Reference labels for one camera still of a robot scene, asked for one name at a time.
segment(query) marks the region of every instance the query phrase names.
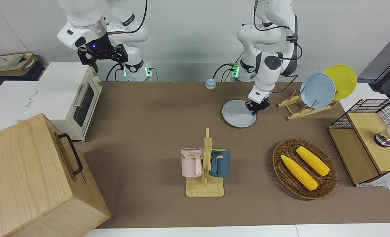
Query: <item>black pole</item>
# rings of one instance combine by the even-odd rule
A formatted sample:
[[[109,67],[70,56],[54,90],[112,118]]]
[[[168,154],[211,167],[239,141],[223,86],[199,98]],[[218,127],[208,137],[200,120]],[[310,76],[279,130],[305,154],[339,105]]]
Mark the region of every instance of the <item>black pole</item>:
[[[382,85],[386,83],[389,79],[390,79],[390,71],[385,76],[383,76],[383,78],[379,82],[371,84],[372,90],[374,91],[381,90]]]

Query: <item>wooden crate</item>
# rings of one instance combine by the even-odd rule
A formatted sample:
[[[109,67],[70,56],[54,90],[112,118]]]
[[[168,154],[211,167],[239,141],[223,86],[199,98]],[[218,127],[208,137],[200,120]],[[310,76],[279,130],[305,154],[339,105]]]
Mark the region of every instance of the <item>wooden crate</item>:
[[[77,174],[59,134],[43,114],[0,131],[0,236],[81,237],[110,218],[84,156]]]
[[[353,128],[328,131],[353,184],[382,177],[390,172],[390,147],[380,147],[374,135],[387,128],[378,113],[347,113]]]

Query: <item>corn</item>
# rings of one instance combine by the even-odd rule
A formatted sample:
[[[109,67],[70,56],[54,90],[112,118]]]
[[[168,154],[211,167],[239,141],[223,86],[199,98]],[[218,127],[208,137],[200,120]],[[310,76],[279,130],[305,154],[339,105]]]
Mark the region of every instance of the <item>corn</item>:
[[[296,149],[297,154],[302,157],[302,159],[308,163],[319,175],[326,176],[329,172],[329,168],[323,161],[320,160],[317,156],[312,154],[305,147],[300,146]]]
[[[281,159],[283,160],[289,171],[296,177],[296,179],[298,179],[303,184],[303,186],[305,186],[309,191],[317,189],[317,181],[315,181],[314,178],[312,178],[294,160],[283,155],[281,155]]]

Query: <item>wooden mug stand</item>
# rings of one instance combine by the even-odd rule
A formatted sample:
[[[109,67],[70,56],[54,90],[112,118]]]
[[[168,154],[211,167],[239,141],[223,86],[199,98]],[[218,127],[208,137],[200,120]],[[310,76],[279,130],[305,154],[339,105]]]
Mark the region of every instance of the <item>wooden mug stand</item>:
[[[186,195],[188,197],[222,197],[224,196],[224,186],[222,177],[212,177],[211,171],[211,151],[213,149],[213,139],[210,138],[210,129],[206,128],[206,138],[204,138],[203,173],[200,177],[186,178]]]
[[[338,102],[340,102],[339,100],[333,100],[329,105],[327,105],[323,108],[314,109],[312,107],[314,107],[314,105],[318,102],[318,100],[316,99],[314,101],[314,103],[311,105],[311,107],[308,107],[308,105],[304,105],[303,108],[299,112],[294,113],[290,109],[289,105],[297,104],[299,102],[303,103],[300,95],[305,91],[305,89],[306,89],[306,87],[303,87],[302,91],[298,95],[295,95],[296,90],[294,90],[294,92],[292,93],[292,95],[290,96],[289,99],[282,100],[281,103],[277,104],[277,106],[279,108],[284,106],[288,110],[288,112],[290,113],[290,116],[287,117],[287,120],[291,121],[291,120],[295,120],[295,119],[300,119],[300,118],[306,117],[306,116],[311,115],[311,114],[316,114],[316,113],[319,113],[322,111],[332,109],[336,104],[338,104]]]

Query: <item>brown tablecloth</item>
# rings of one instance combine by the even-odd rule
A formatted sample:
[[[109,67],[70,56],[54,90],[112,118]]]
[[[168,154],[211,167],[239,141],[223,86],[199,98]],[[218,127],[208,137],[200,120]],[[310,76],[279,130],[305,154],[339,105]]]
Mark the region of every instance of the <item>brown tablecloth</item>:
[[[287,110],[275,106],[299,87],[274,93],[253,126],[236,129],[222,106],[247,100],[251,83],[218,83],[214,90],[202,82],[105,83],[87,141],[76,144],[112,214],[100,228],[390,222],[389,189],[353,187],[329,136],[342,107],[287,121]],[[231,150],[231,175],[224,197],[189,198],[180,149],[202,147],[206,127],[214,147]],[[329,154],[339,178],[331,195],[299,200],[275,178],[272,153],[287,138],[307,139]]]

